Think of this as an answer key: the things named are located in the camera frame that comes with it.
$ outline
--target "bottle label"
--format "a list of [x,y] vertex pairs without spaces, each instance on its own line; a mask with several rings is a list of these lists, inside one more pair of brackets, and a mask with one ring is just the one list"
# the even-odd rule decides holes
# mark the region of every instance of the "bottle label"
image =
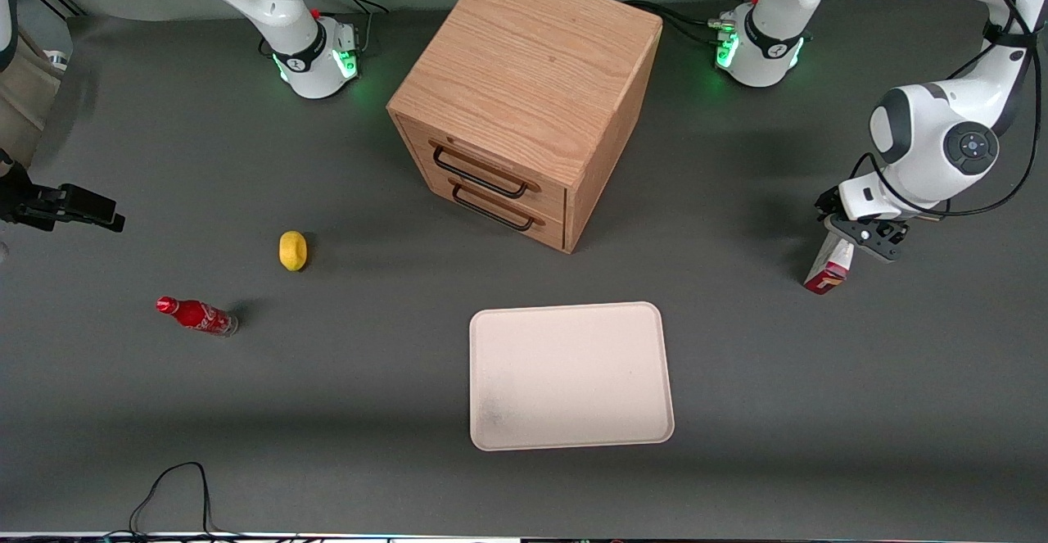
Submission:
[[225,334],[230,329],[232,320],[222,310],[215,309],[208,304],[200,304],[203,308],[203,320],[194,326],[194,330],[206,331],[210,334]]

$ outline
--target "bottle cap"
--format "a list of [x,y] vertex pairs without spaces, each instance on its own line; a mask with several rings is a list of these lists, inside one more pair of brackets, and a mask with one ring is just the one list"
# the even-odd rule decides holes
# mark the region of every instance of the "bottle cap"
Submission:
[[167,296],[161,297],[156,301],[156,311],[158,312],[175,312],[178,310],[178,300],[176,298],[169,298]]

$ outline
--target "wooden drawer cabinet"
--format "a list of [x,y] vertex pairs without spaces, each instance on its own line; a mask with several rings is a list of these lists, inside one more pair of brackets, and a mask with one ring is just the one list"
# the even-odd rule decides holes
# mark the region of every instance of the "wooden drawer cabinet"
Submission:
[[436,195],[571,253],[660,32],[610,0],[459,0],[387,109]]

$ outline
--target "drawer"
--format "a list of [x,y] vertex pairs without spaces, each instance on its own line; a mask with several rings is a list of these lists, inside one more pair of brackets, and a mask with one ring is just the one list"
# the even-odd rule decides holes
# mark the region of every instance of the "drawer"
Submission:
[[478,158],[479,152],[471,151],[461,140],[414,118],[398,116],[398,121],[415,159],[427,167],[427,177],[430,171],[439,170],[475,189],[485,189],[505,204],[521,204],[534,214],[563,221],[566,193],[562,186],[534,174],[514,173],[512,167],[494,166]]
[[558,251],[564,249],[564,222],[560,219],[522,210],[518,204],[510,204],[509,200],[478,189],[456,176],[446,176],[446,173],[441,176],[435,167],[427,169],[425,177],[430,180],[430,189],[444,199],[453,200],[475,214],[495,219],[503,226],[532,240],[542,241]]

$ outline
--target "beige fabric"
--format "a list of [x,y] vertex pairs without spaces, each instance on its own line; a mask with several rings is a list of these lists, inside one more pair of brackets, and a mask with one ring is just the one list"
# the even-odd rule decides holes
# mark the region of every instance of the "beige fabric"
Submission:
[[0,72],[0,148],[23,166],[32,162],[61,77],[40,47],[19,31],[15,59]]

